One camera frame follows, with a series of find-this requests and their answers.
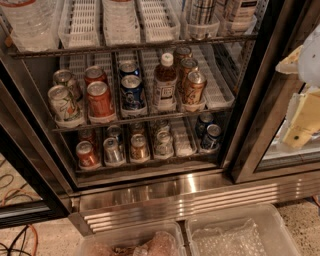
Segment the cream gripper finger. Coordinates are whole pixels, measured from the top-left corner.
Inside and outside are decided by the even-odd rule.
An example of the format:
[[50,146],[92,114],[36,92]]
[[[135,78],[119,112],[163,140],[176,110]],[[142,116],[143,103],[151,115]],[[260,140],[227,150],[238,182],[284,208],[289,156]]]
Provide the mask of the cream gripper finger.
[[282,142],[293,149],[302,148],[320,130],[320,89],[311,87],[306,93],[294,93],[286,114]]
[[298,60],[302,50],[302,46],[297,47],[286,58],[280,61],[275,70],[282,74],[297,74],[298,73]]

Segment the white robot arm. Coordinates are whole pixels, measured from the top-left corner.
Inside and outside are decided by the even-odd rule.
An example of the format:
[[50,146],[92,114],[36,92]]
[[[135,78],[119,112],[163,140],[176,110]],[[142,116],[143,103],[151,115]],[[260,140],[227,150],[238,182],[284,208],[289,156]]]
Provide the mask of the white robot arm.
[[281,151],[297,151],[320,131],[320,25],[277,64],[276,71],[297,74],[308,86],[305,93],[291,97],[277,143]]

